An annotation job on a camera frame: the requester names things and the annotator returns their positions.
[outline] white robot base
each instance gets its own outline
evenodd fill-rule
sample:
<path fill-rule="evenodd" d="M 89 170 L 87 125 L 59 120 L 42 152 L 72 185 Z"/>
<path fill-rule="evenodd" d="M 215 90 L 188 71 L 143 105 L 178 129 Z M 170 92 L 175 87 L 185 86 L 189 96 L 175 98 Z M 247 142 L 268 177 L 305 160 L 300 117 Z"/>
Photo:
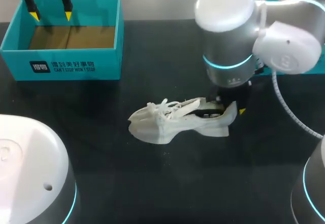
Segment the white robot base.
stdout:
<path fill-rule="evenodd" d="M 291 193 L 297 224 L 325 222 L 325 139 L 308 159 Z"/>
<path fill-rule="evenodd" d="M 0 223 L 72 224 L 79 208 L 59 136 L 39 121 L 0 115 Z"/>

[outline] white sneaker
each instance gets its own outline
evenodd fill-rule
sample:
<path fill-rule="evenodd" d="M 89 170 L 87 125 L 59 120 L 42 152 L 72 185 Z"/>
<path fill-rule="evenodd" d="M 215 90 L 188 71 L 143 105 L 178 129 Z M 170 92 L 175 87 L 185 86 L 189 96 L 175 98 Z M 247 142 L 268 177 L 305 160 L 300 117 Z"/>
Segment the white sneaker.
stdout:
<path fill-rule="evenodd" d="M 189 114 L 196 110 L 213 109 L 211 107 L 213 103 L 207 103 L 205 98 L 183 103 L 167 103 L 166 99 L 160 105 L 148 103 L 147 107 L 130 117 L 128 130 L 137 139 L 152 144 L 168 144 L 179 132 L 186 130 L 195 130 L 210 137 L 229 136 L 228 126 L 237 116 L 236 102 L 231 103 L 222 115 L 202 118 Z"/>

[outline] teal box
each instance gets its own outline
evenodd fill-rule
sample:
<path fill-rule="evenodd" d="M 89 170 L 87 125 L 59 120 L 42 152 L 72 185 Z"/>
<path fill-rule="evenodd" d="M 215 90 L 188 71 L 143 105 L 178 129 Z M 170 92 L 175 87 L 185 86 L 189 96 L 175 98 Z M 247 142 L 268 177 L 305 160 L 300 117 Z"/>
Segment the teal box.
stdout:
<path fill-rule="evenodd" d="M 325 56 L 324 55 L 325 55 L 325 45 L 323 45 L 323 51 L 322 51 L 322 54 L 320 56 L 320 59 L 318 60 L 318 63 L 316 64 L 316 66 L 304 74 L 325 74 Z M 266 69 L 264 69 L 264 72 L 259 75 L 269 75 L 269 74 L 272 74 L 272 71 L 271 71 L 271 69 L 266 68 Z"/>
<path fill-rule="evenodd" d="M 118 80 L 121 75 L 124 22 L 120 0 L 71 0 L 67 21 L 62 0 L 35 0 L 37 22 L 21 0 L 0 52 L 17 81 Z M 115 26 L 114 48 L 28 50 L 40 26 Z"/>

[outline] black table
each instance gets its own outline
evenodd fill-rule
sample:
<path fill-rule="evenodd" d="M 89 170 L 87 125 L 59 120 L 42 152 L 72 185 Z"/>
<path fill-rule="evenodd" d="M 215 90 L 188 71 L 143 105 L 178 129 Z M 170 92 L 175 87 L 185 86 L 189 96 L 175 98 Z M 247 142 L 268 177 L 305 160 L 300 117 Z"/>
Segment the black table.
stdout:
<path fill-rule="evenodd" d="M 0 35 L 8 27 L 0 25 Z M 58 133 L 74 167 L 81 223 L 294 223 L 290 192 L 318 140 L 286 115 L 270 76 L 252 80 L 231 136 L 182 132 L 143 143 L 128 117 L 147 102 L 206 96 L 211 88 L 193 20 L 126 21 L 119 82 L 15 82 L 0 60 L 0 114 Z M 323 75 L 282 76 L 297 117 L 325 132 Z"/>

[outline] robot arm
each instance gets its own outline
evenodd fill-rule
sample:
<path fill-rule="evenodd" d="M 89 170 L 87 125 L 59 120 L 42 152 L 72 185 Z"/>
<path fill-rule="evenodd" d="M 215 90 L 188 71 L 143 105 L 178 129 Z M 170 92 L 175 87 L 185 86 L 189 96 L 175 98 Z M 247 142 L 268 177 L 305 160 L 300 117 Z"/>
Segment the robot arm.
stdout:
<path fill-rule="evenodd" d="M 287 74 L 312 69 L 325 40 L 325 0 L 197 0 L 208 76 L 219 87 L 245 84 L 256 57 Z"/>

